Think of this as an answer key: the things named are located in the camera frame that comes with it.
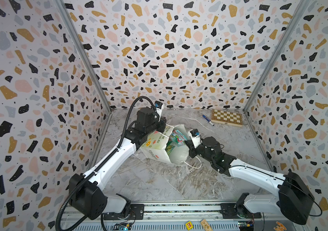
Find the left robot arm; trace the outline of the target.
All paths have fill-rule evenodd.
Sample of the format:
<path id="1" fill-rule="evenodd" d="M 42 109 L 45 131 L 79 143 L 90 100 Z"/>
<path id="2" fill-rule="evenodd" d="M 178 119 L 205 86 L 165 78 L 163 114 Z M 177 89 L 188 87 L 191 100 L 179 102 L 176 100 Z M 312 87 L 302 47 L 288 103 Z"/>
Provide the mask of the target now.
<path id="1" fill-rule="evenodd" d="M 130 213 L 131 201 L 120 195 L 104 195 L 108 181 L 127 158 L 132 156 L 155 131 L 164 132 L 166 118 L 162 106 L 146 107 L 137 112 L 137 119 L 124 129 L 124 137 L 95 166 L 84 174 L 75 174 L 69 181 L 70 205 L 89 219 L 115 213 L 123 218 Z"/>

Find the mint blossom candy bag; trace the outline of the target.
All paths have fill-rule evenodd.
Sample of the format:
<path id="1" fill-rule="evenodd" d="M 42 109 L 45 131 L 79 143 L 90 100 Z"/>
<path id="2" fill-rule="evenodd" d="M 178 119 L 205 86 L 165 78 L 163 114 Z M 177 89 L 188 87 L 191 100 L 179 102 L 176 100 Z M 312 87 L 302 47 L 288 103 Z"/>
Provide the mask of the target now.
<path id="1" fill-rule="evenodd" d="M 187 141 L 186 136 L 179 130 L 175 129 L 172 131 L 169 139 L 174 142 L 177 146 L 185 145 L 185 141 Z"/>

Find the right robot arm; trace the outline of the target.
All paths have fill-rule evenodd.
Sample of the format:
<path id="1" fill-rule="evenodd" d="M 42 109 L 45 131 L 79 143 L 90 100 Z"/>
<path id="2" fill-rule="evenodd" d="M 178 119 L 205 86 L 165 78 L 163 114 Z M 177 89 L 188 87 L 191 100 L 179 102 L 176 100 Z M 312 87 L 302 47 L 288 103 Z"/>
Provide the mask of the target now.
<path id="1" fill-rule="evenodd" d="M 272 213 L 283 215 L 298 225 L 307 223 L 315 198 L 296 173 L 280 174 L 247 164 L 224 153 L 214 137 L 196 136 L 185 144 L 191 158 L 201 157 L 210 162 L 216 172 L 268 191 L 265 195 L 242 193 L 234 207 L 223 210 L 223 214 L 249 218 L 257 213 Z"/>

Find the white floral paper bag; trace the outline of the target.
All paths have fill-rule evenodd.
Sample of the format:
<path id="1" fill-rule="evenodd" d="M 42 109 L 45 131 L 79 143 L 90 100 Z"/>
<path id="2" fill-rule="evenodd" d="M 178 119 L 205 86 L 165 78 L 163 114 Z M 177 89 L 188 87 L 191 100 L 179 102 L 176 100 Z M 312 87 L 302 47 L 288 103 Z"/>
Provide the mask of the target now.
<path id="1" fill-rule="evenodd" d="M 190 165 L 187 162 L 189 158 L 189 148 L 185 145 L 177 146 L 174 142 L 169 139 L 173 130 L 181 131 L 190 141 L 188 131 L 183 124 L 179 125 L 166 125 L 164 132 L 155 131 L 148 136 L 147 141 L 140 147 L 146 158 L 160 161 L 172 165 L 186 164 L 187 166 L 200 169 L 202 162 L 199 162 L 197 166 Z"/>

